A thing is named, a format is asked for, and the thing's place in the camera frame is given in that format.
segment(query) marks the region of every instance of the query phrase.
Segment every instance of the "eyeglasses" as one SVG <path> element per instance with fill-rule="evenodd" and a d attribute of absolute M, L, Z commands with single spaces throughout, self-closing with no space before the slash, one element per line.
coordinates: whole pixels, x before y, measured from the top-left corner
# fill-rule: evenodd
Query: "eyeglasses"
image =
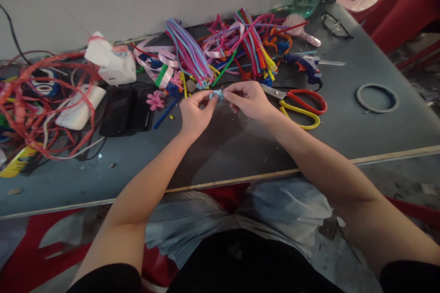
<path fill-rule="evenodd" d="M 341 39 L 353 39 L 353 36 L 348 33 L 347 29 L 341 24 L 341 21 L 336 19 L 332 14 L 324 11 L 321 15 L 324 26 L 333 35 Z"/>

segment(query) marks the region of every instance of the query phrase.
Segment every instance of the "scissors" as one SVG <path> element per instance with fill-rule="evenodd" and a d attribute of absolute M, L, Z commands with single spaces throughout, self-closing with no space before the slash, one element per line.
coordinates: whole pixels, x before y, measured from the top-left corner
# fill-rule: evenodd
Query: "scissors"
<path fill-rule="evenodd" d="M 286 109 L 304 114 L 310 118 L 313 118 L 313 120 L 315 121 L 315 123 L 311 126 L 303 126 L 303 125 L 299 125 L 302 129 L 304 130 L 312 130 L 316 127 L 319 126 L 319 124 L 321 123 L 321 120 L 319 119 L 318 115 L 323 114 L 327 111 L 327 103 L 325 102 L 325 100 L 322 98 L 321 95 L 319 95 L 316 92 L 310 91 L 308 89 L 291 89 L 288 92 L 281 92 L 279 90 L 276 90 L 274 88 L 271 88 L 269 86 L 263 85 L 261 84 L 261 88 L 269 95 L 275 96 L 276 98 L 278 98 L 280 100 L 280 111 L 282 113 L 284 113 L 286 115 L 286 117 L 290 118 L 289 115 L 286 112 Z M 314 99 L 316 99 L 319 104 L 321 105 L 321 110 L 315 109 L 313 107 L 311 107 L 310 105 L 308 105 L 307 103 L 305 103 L 302 99 L 300 99 L 298 96 L 296 96 L 295 94 L 308 94 L 311 95 Z M 307 109 L 301 109 L 301 108 L 297 108 L 295 106 L 289 105 L 286 102 L 284 102 L 284 97 L 288 97 L 290 99 L 292 99 L 293 101 L 295 101 L 296 103 L 300 104 L 303 108 Z"/>

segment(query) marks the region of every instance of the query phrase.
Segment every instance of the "table edge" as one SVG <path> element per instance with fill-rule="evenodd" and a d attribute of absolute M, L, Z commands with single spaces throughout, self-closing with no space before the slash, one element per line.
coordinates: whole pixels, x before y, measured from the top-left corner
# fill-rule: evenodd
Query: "table edge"
<path fill-rule="evenodd" d="M 391 153 L 385 153 L 385 154 L 369 156 L 369 157 L 350 159 L 350 161 L 355 165 L 366 165 L 366 164 L 379 163 L 379 162 L 390 161 L 390 160 L 428 156 L 428 155 L 433 155 L 433 154 L 437 154 L 437 153 L 440 153 L 440 145 L 426 146 L 426 147 L 422 147 L 422 148 L 418 148 L 418 149 L 411 149 L 411 150 L 391 152 Z M 288 170 L 279 171 L 279 172 L 271 172 L 271 173 L 265 173 L 265 174 L 252 175 L 252 176 L 246 176 L 246 177 L 241 177 L 241 178 L 237 178 L 237 179 L 228 179 L 228 180 L 222 180 L 222 181 L 215 181 L 215 182 L 191 185 L 191 186 L 187 186 L 187 187 L 168 189 L 165 191 L 165 193 L 207 189 L 207 188 L 213 188 L 216 186 L 224 186 L 224 185 L 238 184 L 238 183 L 244 183 L 244 182 L 255 182 L 255 181 L 260 181 L 260 180 L 264 180 L 264 179 L 277 179 L 277 178 L 286 177 L 288 175 L 291 175 L 294 173 L 299 173 L 299 172 L 300 172 L 300 170 L 298 168 L 288 169 Z M 50 212 L 60 212 L 60 211 L 66 211 L 66 210 L 76 209 L 76 208 L 99 206 L 99 205 L 111 204 L 114 201 L 115 201 L 115 198 L 111 198 L 111 199 L 105 199 L 105 200 L 100 200 L 100 201 L 89 201 L 86 203 L 75 204 L 75 205 L 47 208 L 47 209 L 38 210 L 38 211 L 16 213 L 16 214 L 0 216 L 0 220 L 14 218 L 14 217 L 38 215 L 38 214 L 44 214 L 44 213 L 50 213 Z"/>

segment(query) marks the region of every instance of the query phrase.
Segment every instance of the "smartphone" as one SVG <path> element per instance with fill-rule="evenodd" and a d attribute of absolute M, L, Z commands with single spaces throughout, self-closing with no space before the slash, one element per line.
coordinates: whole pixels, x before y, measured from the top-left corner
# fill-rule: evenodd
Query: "smartphone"
<path fill-rule="evenodd" d="M 112 87 L 107 94 L 99 135 L 118 136 L 127 130 L 134 89 Z"/>
<path fill-rule="evenodd" d="M 137 82 L 132 85 L 134 89 L 132 105 L 130 108 L 130 117 L 128 119 L 128 130 L 143 131 L 151 125 L 152 112 L 147 103 L 148 94 L 153 94 L 156 90 L 154 84 Z"/>

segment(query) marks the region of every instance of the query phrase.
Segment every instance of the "pink flower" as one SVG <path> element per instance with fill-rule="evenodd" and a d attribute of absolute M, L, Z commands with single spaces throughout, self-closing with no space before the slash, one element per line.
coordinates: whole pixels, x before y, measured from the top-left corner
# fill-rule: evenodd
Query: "pink flower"
<path fill-rule="evenodd" d="M 172 76 L 170 78 L 170 82 L 175 84 L 177 87 L 179 87 L 179 90 L 182 90 L 182 80 L 180 79 L 180 72 L 178 71 L 177 73 L 174 74 L 174 76 Z"/>
<path fill-rule="evenodd" d="M 157 108 L 164 108 L 164 100 L 160 98 L 165 97 L 165 93 L 161 91 L 155 91 L 153 94 L 148 94 L 147 97 L 149 98 L 147 100 L 147 103 L 150 104 L 151 111 L 156 110 Z"/>

